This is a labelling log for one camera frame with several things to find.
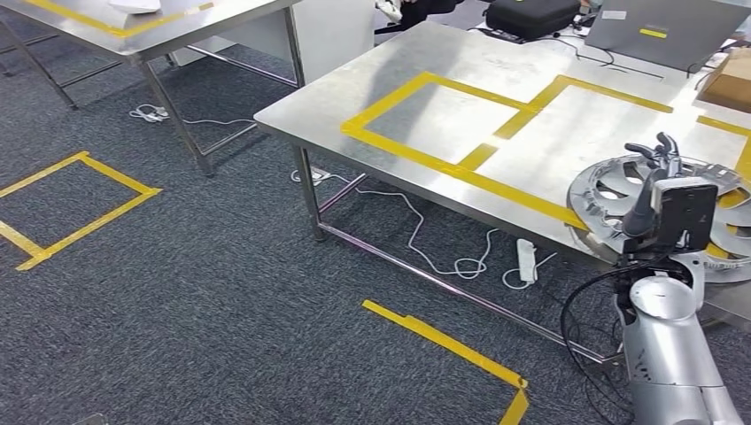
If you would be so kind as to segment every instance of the stainless steel table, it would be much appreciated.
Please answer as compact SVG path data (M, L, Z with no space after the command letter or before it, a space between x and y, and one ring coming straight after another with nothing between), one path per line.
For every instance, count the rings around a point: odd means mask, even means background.
M27 46L0 20L0 35L6 35L57 91L69 106L74 101L64 88L85 78L101 73L122 62L137 66L149 82L159 102L169 113L172 123L196 158L198 166L207 174L213 174L207 157L222 146L232 142L256 127L255 123L202 149L190 134L172 99L154 73L150 61L174 50L186 47L232 66L258 73L274 81L292 87L305 84L300 64L297 33L292 22L291 6L300 0L161 0L162 9L157 13L128 15L113 9L105 0L0 0L0 9L15 12L45 27L82 43L98 53L114 58L115 62L73 80L57 83L34 58ZM291 81L255 66L223 57L210 51L191 46L213 35L223 33L271 12L284 9L287 32L290 40L292 64L296 80Z
M670 85L597 67L543 43L515 45L423 23L259 112L262 130L294 145L316 239L325 232L404 267L561 343L561 336L328 224L321 216L367 175L579 260L615 254L582 243L566 207L589 165L653 143L659 131L688 157L751 175L751 116L694 101L694 81ZM319 204L307 150L364 172ZM708 310L748 323L751 286L733 302L714 289ZM583 346L598 363L613 357Z

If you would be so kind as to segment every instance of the white cable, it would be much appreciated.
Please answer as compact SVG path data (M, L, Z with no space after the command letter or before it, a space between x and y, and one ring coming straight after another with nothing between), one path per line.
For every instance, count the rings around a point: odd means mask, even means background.
M222 126L228 126L230 124L235 124L236 122L251 122L251 123L253 123L253 122L256 122L256 121L254 121L254 120L243 120L243 119L240 119L240 120L232 120L232 121L229 121L229 122L222 122L222 121L215 121L215 120L198 120L198 121L182 120L182 122L184 122L186 124L202 124L202 123L208 122L208 123L212 123L212 124L221 124Z
M336 178L336 179L338 179L338 180L340 180L340 181L342 181L344 183L350 183L351 182L351 181L345 179L344 177L342 177L339 174L325 175L325 176L323 176L323 177L321 177L319 179L314 179L314 182L322 182L322 181L327 180L327 179L329 179L331 177L334 177L334 178ZM300 177L299 177L298 170L294 170L290 174L290 179L293 182L300 182ZM386 196L386 197L401 197L404 200L404 203L406 204L406 206L415 215L417 215L417 217L420 218L420 220L417 222L417 226L414 227L414 231L412 232L412 235L409 237L409 242L406 244L406 246L408 246L409 249L411 249L412 251L415 251L418 254L420 254L420 256L425 260L425 262L428 263L428 265L430 266L430 268L432 268L433 271L436 272L437 274L444 274L444 275L446 275L446 274L455 274L455 275L459 276L462 279L472 280L472 279L477 278L482 272L484 272L485 270L488 269L488 266L485 264L485 259L487 259L488 255L491 252L491 248L492 248L491 234L493 234L493 233L495 233L495 232L498 231L496 228L488 230L488 232L485 234L485 242L486 242L485 252L483 253L483 256L480 257L480 259L466 259L466 258L465 259L457 259L457 260L455 260L453 262L453 271L444 272L444 271L438 270L436 268L436 266L433 264L433 261L431 261L430 258L424 252L420 251L419 248L417 248L417 247L414 246L414 240L417 237L417 234L420 233L420 229L422 228L422 224L425 222L425 216L423 216L422 214L420 214L420 212L418 212L417 209L414 208L414 206L412 205L412 203L409 202L409 198L407 198L405 194L398 193L398 192L379 192L379 191L376 191L376 190L362 190L360 188L354 188L354 189L357 191L357 193L360 193L362 195L364 195L364 194L372 194L372 195L382 195L382 196ZM542 261L540 261L537 265L535 265L535 271L537 271L537 269L540 266L542 266L543 264L545 264L549 259L555 257L556 255L558 255L557 252L554 252L553 254L548 255L545 259L543 259ZM477 265L477 269L475 269L475 270L460 270L459 265L463 261L476 264ZM519 271L519 268L512 268L510 270L507 270L503 274L503 276L501 276L501 280L503 281L504 285L506 285L508 288L510 288L512 290L526 290L534 282L526 282L526 284L524 284L523 286L513 286L510 283L508 283L508 281L506 280L509 274L511 274L513 272L518 272L518 271Z
M558 255L558 253L557 253L557 252L554 252L554 253L552 253L552 254L548 255L548 256L547 256L547 257L546 257L545 259L543 259L542 261L540 261L540 262L539 262L539 263L538 263L538 264L537 264L537 265L535 266L535 272L537 272L537 270L538 270L538 267L542 266L542 265L543 265L543 264L545 264L545 263L546 263L546 262L547 262L547 261L548 261L549 259L551 259L551 258L555 257L556 255ZM513 272L518 272L518 271L519 271L519 269L518 269L518 268L512 268L512 269L510 269L510 270L507 270L507 271L506 271L506 272L505 272L505 273L504 273L504 274L503 274L503 275L502 275L502 276L500 277L501 281L503 281L503 284L504 284L504 285L506 285L506 286L507 286L507 288L510 288L510 289L512 289L512 290L526 290L527 288L529 288L530 286L532 286L532 285L533 285L533 284L535 283L535 282L526 282L526 283L525 283L524 285L522 285L522 286L514 286L514 285L512 285L512 284L508 283L508 281L506 280L506 278L508 277L508 275L509 275L509 274L512 274Z
M326 180L326 179L328 179L330 177L337 178L337 179L339 179L339 180L341 180L342 182L345 182L345 183L349 183L350 182L349 180L345 179L344 177L342 177L341 175L338 175L338 174L332 174L332 175L327 176L325 178L322 178L320 180ZM412 251L417 252L418 254L420 254L420 256L425 260L425 262L428 263L428 265L430 266L430 268L432 268L433 271L436 272L437 274L443 274L443 275L452 274L452 275L457 275L457 276L459 276L462 279L472 280L472 279L477 278L482 272L484 272L485 270L488 269L488 266L485 265L485 259L488 257L488 255L491 252L491 248L492 248L491 234L493 234L493 233L495 233L495 232L498 231L496 228L488 230L488 232L485 234L485 241L486 241L487 245L485 247L485 252L483 253L483 256L480 257L480 259L457 259L457 260L455 260L453 262L453 271L449 271L449 272L441 271L441 270L438 270L437 267L433 264L433 261L430 260L430 257L428 257L424 252L420 251L419 248L417 248L416 246L414 246L414 240L417 237L417 234L420 233L420 229L422 228L422 224L425 222L425 217L422 214L420 214L420 212L418 212L416 208L414 208L414 206L412 205L411 202L409 202L409 199L406 197L405 194L398 193L398 192L379 192L379 191L376 191L376 190L361 190L359 188L355 188L355 190L357 190L357 193L360 193L360 194L363 194L363 195L365 195L365 194L372 194L372 195L383 195L383 196L386 196L386 197L401 197L404 200L406 206L415 215L417 215L417 217L420 218L420 221L417 222L417 226L415 226L414 231L412 232L412 236L410 236L409 242L407 243L406 246L408 246L410 250L412 250ZM460 264L462 262L474 263L474 264L477 265L477 268L474 269L474 270L460 270Z
M144 112L142 108L151 108L153 112ZM138 107L136 107L133 111L128 112L128 115L133 118L140 118L142 120L145 120L147 122L161 122L164 120L169 119L169 113L166 111L166 109L162 106L154 106L153 104L141 104ZM235 124L237 122L249 122L253 123L254 120L232 120L229 122L224 121L217 121L217 120L196 120L196 121L189 121L189 120L182 120L182 122L186 124L219 124L222 126L228 126L231 124Z

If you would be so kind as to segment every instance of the black bag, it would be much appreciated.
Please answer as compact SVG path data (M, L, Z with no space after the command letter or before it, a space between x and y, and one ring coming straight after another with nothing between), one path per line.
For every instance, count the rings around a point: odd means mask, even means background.
M485 22L492 29L531 41L567 27L579 6L579 0L495 0Z

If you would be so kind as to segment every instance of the laptop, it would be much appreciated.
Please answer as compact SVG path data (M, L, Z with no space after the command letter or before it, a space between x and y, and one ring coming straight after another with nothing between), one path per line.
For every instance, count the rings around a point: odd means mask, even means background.
M716 0L605 0L585 44L696 72L749 14Z

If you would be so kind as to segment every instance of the yellow tape line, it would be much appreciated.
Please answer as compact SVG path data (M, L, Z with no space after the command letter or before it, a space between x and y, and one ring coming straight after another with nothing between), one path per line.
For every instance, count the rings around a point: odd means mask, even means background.
M153 197L154 195L158 194L161 191L161 189L150 188L140 182L137 182L131 177L128 177L124 175L123 173L99 161L89 158L88 155L89 155L88 152L81 151L71 157L63 159L62 161L58 162L57 164L53 166L48 166L42 171L36 174L33 174L24 180L18 183L12 184L11 186L8 186L5 189L0 190L0 197L7 196L16 190L22 189L26 187L27 185L33 182L36 182L42 179L43 177L46 177L60 170L61 168L65 166L69 166L73 162L78 161L78 160L80 160L85 165L93 168L94 170L98 171L99 173L104 174L107 177L110 177L111 179L115 180L116 182L119 182L131 188L132 190L138 192L139 196L126 202L124 205L121 205L115 208L114 210L108 212L104 216L90 222L83 228L76 230L71 235L66 236L62 240L54 243L53 245L47 248L42 248L41 246L32 242L27 237L23 236L20 232L18 232L14 228L11 228L7 224L0 221L0 236L8 239L13 244L18 246L21 250L25 251L31 256L31 259L21 264L20 266L16 267L16 270L24 271L24 270L28 270L31 267L38 265L42 261L45 261L46 259L51 257L53 254L57 253L60 250L63 250L71 243L81 239L82 237L90 234L91 232L97 230L98 228L101 228L106 223L112 220L115 220L116 218L120 217L122 214L127 213L128 211L132 210L133 208L135 208L136 206L144 202L146 199Z
M423 72L401 87L395 89L390 94L377 100L360 114L342 123L341 130L346 135L354 137L364 143L371 144L376 148L388 151L393 155L410 159L423 166L451 175L452 177L464 182L474 184L480 189L485 189L495 195L509 199L519 205L524 205L532 210L563 221L570 226L581 228L582 230L587 230L587 227L569 208L475 173L475 170L477 170L477 168L497 150L497 148L493 147L490 143L486 143L485 145L481 144L459 164L455 165L365 129L371 121L383 115L396 104L399 104L412 96L413 93L429 83L440 84L451 89L457 89L463 93L519 109L519 112L506 124L501 126L501 128L499 128L494 134L497 137L506 139L513 137L519 130L529 124L538 113L545 109L545 107L547 107L569 86L595 91L605 96L621 99L659 112L673 111L670 106L664 104L659 104L641 97L635 97L627 93L608 89L564 75L557 76L550 85L543 89L529 103L525 104L464 83L448 80L433 73Z
M64 168L66 166L71 165L73 162L75 162L75 161L77 161L77 160L79 160L81 158L84 158L87 155L89 155L88 152L81 151L81 152L76 153L72 157L68 157L68 158L63 159L62 161L58 162L54 166L48 166L47 168L44 168L42 171L40 171L38 173L35 173L33 175L28 176L24 180L22 180L22 181L20 181L18 183L12 184L12 185L8 186L5 189L0 190L0 197L5 197L8 194L11 194L12 192L15 192L18 189L24 188L24 187L28 186L29 184L31 184L33 182L36 182L37 180L40 180L40 179L42 179L42 178L44 178L44 177L46 177L46 176L48 176L48 175L50 175L50 174L58 171L60 168Z
M63 250L71 243L81 239L82 237L90 234L91 232L97 230L98 228L101 228L103 225L109 223L112 220L115 220L116 218L120 217L122 214L127 213L128 211L132 210L133 208L137 207L139 204L143 203L146 199L149 199L150 197L153 197L154 195L158 194L161 191L161 189L154 189L150 193L142 194L138 197L135 197L128 202L126 202L124 205L121 205L114 210L108 212L107 214L103 215L102 217L90 222L83 228L80 228L73 232L71 235L66 236L64 239L54 243L50 247L44 250L44 253L47 254L44 258L32 258L29 261L21 264L20 266L16 267L16 270L19 271L25 271L30 269L31 267L34 267L41 263L42 261L48 259L53 254Z
M106 175L107 177L115 180L118 183L121 183L125 186L128 186L129 188L135 190L138 193L141 194L149 194L154 191L154 188L150 188L146 186L143 183L140 183L136 181L135 179L128 177L124 175L123 173L115 170L114 168L111 168L109 166L106 166L105 164L102 164L101 162L89 158L89 157L83 157L81 158L81 162L86 164L87 166L94 168L99 173Z
M493 156L493 154L497 150L498 148L491 144L480 143L480 145L477 146L473 151L471 151L469 155L467 155L462 161L460 161L457 166L475 171L482 164L484 164L485 161L490 159L490 157Z
M14 245L18 246L23 251L26 251L28 255L35 259L47 259L49 255L44 252L44 248L32 242L29 238L23 236L16 229L8 226L0 221L0 236L11 241Z
M382 307L369 299L362 302L362 306L367 308L373 313L393 321L403 328L407 328L413 331L415 334L429 339L430 341L446 348L448 351L462 357L470 363L482 368L484 371L491 375L498 377L501 381L509 383L518 389L514 399L511 400L511 404L506 410L503 418L501 418L500 425L515 425L524 416L527 411L527 407L530 405L527 400L525 389L528 386L527 380L522 378L519 374L507 367L496 363L495 361L488 359L484 355L472 350L459 341L451 338L431 325L416 319L413 316L400 316L391 310Z
M715 120L710 117L706 116L700 116L696 119L696 122L703 124L705 126L710 126L712 128L717 128L723 131L727 131L728 133L733 133L735 135L742 135L745 136L746 144L743 146L743 151L741 151L740 155L738 156L738 162L735 164L735 171L738 172L744 179L751 178L751 129L736 126L734 124L731 124L729 122L724 122L721 120ZM739 193L739 191L734 190L730 193L726 193L720 197L719 205L727 208L729 206L737 205L741 201L746 199L746 197ZM735 232L738 230L735 226L729 226L728 230L735 234ZM718 257L721 259L727 259L730 257L730 253L723 250L722 248L718 247L717 245L710 243L707 247L707 253L709 255L712 255L714 257Z
M140 34L144 31L148 31L150 29L160 27L166 23L174 22L185 16L192 15L197 12L205 11L206 9L210 9L214 7L214 3L211 3L211 2L205 3L196 7L191 7L185 12L179 12L179 13L174 13L172 15L166 15L166 16L163 16L162 18L145 22L142 25L138 25L129 29L123 29L123 28L113 27L111 25L105 24L104 22L93 19L90 16L78 13L76 11L72 11L66 8L65 6L61 6L59 4L53 3L51 0L26 0L26 2L29 4L33 4L35 6L41 7L46 11L56 13L57 15L63 16L65 18L77 20L84 25L88 25L90 27L105 31L106 33L115 35L119 38L128 38L130 36Z
M577 214L554 202L550 202L541 197L536 197L523 190L519 190L505 183L501 183L485 177L484 175L468 170L463 166L456 166L443 159L433 157L425 152L410 148L402 143L394 142L388 137L379 135L370 130L360 127L349 127L349 123L342 125L342 131L362 142L372 144L373 146L388 151L402 158L408 158L417 164L427 166L443 174L455 177L463 182L474 184L478 188L485 189L499 197L504 197L519 205L524 205L532 210L541 212L545 215L563 221L575 228L587 230L587 226L578 218Z
M527 394L524 389L519 389L511 400L511 405L508 406L506 414L498 422L499 425L517 425L522 421L522 417L527 412L527 408L530 406L530 401L527 399Z

